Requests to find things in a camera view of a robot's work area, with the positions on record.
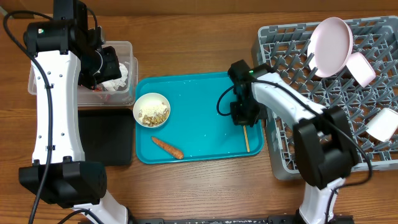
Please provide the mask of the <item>wooden chopstick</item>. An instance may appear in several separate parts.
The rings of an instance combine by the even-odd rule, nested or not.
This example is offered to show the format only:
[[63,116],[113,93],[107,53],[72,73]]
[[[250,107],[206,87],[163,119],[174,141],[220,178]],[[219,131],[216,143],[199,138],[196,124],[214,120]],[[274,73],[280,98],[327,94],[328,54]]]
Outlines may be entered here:
[[244,139],[245,139],[245,143],[246,143],[247,153],[250,153],[251,150],[250,150],[250,145],[249,145],[248,133],[247,133],[246,126],[243,126],[243,133],[244,133]]

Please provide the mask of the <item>red snack wrapper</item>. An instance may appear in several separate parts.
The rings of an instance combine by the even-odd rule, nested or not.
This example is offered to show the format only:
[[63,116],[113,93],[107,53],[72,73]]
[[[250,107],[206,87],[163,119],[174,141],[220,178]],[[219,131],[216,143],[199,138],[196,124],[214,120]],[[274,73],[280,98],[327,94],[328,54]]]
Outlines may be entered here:
[[100,98],[103,101],[107,101],[109,98],[109,95],[106,92],[106,88],[102,85],[98,85],[95,90],[93,90],[93,93]]

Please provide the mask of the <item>white tissue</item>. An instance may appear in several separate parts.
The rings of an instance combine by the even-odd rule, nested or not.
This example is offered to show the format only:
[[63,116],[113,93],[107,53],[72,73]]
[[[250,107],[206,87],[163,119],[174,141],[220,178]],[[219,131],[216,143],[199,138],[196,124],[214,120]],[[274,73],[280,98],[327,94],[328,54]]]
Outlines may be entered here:
[[119,70],[121,72],[121,78],[115,80],[109,80],[99,85],[104,89],[104,91],[117,91],[120,88],[124,88],[127,86],[127,78],[128,78],[128,69],[122,63],[119,63]]

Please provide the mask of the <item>large white plate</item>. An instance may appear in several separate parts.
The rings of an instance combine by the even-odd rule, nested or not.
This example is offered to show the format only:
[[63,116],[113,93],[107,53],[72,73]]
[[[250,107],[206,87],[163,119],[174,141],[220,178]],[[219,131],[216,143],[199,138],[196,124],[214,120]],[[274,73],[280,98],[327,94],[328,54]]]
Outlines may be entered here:
[[338,17],[327,18],[311,35],[307,55],[313,57],[308,66],[317,68],[317,77],[330,77],[346,65],[352,49],[353,35],[347,23]]

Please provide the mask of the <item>white paper cup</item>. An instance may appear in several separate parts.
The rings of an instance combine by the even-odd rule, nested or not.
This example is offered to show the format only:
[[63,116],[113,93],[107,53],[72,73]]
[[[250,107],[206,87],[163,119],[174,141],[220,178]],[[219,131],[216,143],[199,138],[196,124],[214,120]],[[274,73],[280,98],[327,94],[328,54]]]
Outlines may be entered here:
[[366,132],[370,136],[386,142],[397,129],[397,112],[390,108],[383,108],[366,126]]

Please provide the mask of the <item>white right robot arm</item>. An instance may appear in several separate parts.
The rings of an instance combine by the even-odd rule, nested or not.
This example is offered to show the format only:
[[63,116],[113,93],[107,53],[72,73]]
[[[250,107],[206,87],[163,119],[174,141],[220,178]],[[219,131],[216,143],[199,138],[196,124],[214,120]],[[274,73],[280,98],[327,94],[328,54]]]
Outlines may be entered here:
[[229,115],[235,125],[253,126],[271,110],[292,130],[295,164],[306,182],[304,199],[293,215],[269,216],[268,223],[353,223],[333,213],[337,193],[358,163],[345,112],[301,95],[267,64],[249,68],[233,63],[228,76],[236,101]]

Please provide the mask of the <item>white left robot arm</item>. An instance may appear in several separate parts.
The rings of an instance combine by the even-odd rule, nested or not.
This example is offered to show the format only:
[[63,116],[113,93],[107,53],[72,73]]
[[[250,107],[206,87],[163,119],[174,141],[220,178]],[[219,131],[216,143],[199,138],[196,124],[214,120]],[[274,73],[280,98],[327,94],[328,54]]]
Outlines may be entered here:
[[78,128],[78,86],[95,89],[121,77],[116,51],[104,45],[100,27],[89,28],[81,1],[55,1],[52,17],[28,25],[21,44],[37,87],[37,140],[32,165],[20,183],[36,201],[69,208],[94,223],[132,223],[128,208],[108,192],[106,170],[89,162]]

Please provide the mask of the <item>clear plastic waste bin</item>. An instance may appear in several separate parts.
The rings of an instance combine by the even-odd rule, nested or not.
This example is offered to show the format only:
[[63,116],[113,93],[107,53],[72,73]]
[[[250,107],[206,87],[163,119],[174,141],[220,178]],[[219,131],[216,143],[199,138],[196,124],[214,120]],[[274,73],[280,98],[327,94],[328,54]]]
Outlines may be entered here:
[[37,105],[46,107],[51,101],[55,109],[77,110],[79,106],[131,106],[134,104],[134,85],[137,81],[137,60],[128,41],[114,41],[108,46],[116,50],[119,63],[128,69],[127,86],[117,91],[106,91],[107,101],[98,98],[93,90],[78,85],[81,70],[80,57],[88,51],[66,49],[39,52],[31,59],[30,84],[35,88]]

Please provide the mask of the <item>grey dishwasher rack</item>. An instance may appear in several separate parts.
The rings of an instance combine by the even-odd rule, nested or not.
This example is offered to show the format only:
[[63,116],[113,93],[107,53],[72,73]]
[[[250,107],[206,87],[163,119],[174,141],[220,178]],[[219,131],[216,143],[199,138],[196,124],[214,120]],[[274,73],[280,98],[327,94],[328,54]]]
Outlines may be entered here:
[[317,23],[263,26],[252,47],[255,65],[275,67],[282,78],[302,95],[324,106],[340,106],[349,117],[353,139],[370,158],[375,170],[397,168],[397,134],[383,142],[372,138],[367,124],[383,108],[397,110],[397,17],[350,19],[353,50],[368,59],[376,72],[366,87],[354,82],[344,68],[329,78],[317,79],[307,52]]

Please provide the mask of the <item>teal serving tray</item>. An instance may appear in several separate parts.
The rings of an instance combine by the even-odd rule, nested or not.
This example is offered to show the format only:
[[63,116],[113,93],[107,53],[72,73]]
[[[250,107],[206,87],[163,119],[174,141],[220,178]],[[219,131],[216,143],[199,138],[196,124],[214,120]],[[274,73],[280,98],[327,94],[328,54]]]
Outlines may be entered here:
[[159,128],[136,125],[136,156],[145,164],[173,163],[177,159],[157,146],[152,136],[178,148],[183,161],[229,159],[254,156],[264,146],[261,123],[248,126],[250,153],[247,153],[243,127],[233,124],[227,113],[235,101],[226,72],[153,77],[141,80],[136,95],[159,93],[170,103],[168,120]]

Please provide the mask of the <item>black plastic tray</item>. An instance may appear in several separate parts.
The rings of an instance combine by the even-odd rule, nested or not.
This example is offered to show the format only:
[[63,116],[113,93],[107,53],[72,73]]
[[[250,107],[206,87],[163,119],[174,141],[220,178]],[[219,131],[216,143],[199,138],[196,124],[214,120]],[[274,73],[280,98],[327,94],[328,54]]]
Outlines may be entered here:
[[134,118],[130,109],[80,110],[78,127],[86,161],[104,166],[132,163]]

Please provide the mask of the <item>white bowl with food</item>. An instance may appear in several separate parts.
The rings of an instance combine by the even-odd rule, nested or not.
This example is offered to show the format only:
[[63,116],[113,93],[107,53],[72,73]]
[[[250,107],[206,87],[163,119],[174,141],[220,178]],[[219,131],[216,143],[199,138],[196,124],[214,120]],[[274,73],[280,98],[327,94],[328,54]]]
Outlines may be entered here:
[[168,99],[159,93],[146,93],[133,107],[136,122],[145,128],[158,128],[166,123],[171,107]]

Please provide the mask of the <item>orange carrot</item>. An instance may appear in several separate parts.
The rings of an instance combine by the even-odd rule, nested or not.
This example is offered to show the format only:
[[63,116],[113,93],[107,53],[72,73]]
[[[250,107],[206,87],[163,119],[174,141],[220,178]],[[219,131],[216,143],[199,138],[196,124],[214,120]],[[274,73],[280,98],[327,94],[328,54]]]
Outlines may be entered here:
[[176,159],[182,160],[184,158],[184,153],[179,150],[178,148],[167,144],[164,141],[161,141],[160,139],[152,136],[151,137],[152,141],[159,146],[161,149],[163,149],[164,151],[166,151],[167,153],[169,153],[171,156],[173,156]]

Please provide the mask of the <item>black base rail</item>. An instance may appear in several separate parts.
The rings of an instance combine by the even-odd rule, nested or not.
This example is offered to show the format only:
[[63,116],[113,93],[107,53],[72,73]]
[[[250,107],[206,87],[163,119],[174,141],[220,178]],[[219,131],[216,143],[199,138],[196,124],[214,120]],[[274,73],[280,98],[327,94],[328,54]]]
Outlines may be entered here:
[[272,215],[267,218],[235,218],[235,219],[186,219],[164,220],[163,218],[135,218],[133,224],[294,224],[305,223],[299,215]]

